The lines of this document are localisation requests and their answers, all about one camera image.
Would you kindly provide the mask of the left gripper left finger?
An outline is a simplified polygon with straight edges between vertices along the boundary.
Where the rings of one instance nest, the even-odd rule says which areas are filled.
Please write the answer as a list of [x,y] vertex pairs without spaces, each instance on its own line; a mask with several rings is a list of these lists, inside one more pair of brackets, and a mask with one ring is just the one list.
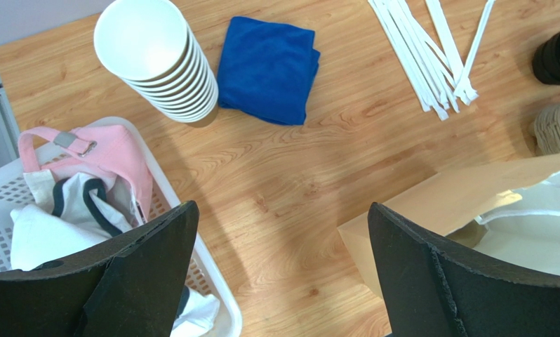
[[198,224],[186,201],[34,270],[0,272],[0,336],[169,336]]

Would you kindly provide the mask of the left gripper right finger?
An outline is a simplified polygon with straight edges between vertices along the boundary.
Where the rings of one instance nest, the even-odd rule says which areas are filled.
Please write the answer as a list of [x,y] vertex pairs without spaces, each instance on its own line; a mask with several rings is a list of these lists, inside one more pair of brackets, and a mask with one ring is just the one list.
[[560,276],[487,256],[379,203],[368,230],[394,336],[560,336]]

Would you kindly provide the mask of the brown paper bag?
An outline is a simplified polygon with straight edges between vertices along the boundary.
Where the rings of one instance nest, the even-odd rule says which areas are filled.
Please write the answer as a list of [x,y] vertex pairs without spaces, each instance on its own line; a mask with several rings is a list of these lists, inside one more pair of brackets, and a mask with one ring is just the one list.
[[560,276],[560,154],[444,171],[386,205],[471,249]]

